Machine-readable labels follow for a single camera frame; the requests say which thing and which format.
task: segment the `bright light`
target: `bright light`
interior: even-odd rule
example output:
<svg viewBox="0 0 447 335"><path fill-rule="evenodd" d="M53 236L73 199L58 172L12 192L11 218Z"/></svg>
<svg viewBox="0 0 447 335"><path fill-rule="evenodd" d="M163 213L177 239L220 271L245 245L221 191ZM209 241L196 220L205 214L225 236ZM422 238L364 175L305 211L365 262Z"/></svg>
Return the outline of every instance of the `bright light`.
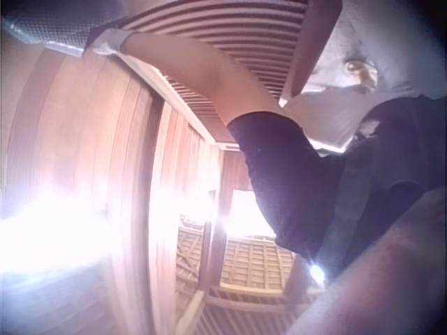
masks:
<svg viewBox="0 0 447 335"><path fill-rule="evenodd" d="M233 191L230 216L223 220L228 235L274 237L275 234L262 215L253 191Z"/></svg>
<svg viewBox="0 0 447 335"><path fill-rule="evenodd" d="M318 265L310 267L310 275L319 285L324 284L324 272Z"/></svg>
<svg viewBox="0 0 447 335"><path fill-rule="evenodd" d="M105 218L79 199L46 194L0 222L0 272L88 265L110 250Z"/></svg>

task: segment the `white glove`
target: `white glove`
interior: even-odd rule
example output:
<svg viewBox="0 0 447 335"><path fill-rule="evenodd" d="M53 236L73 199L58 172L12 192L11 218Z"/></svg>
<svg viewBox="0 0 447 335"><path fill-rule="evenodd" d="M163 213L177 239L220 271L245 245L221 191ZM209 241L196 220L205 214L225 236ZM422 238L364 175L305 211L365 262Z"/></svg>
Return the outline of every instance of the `white glove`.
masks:
<svg viewBox="0 0 447 335"><path fill-rule="evenodd" d="M117 54L122 43L133 33L132 30L106 29L91 44L91 49L97 54Z"/></svg>

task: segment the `dark clothing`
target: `dark clothing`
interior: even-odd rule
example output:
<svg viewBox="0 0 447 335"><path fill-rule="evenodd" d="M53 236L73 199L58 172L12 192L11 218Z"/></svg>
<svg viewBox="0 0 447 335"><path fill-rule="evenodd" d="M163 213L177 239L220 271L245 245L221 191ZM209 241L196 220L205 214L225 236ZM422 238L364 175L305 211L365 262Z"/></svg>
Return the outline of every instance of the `dark clothing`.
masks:
<svg viewBox="0 0 447 335"><path fill-rule="evenodd" d="M446 184L445 98L390 100L362 123L368 120L379 122L377 167L343 268L425 191ZM245 155L256 200L278 245L314 259L334 214L349 150L321 158L295 122L270 112L238 117L228 129Z"/></svg>

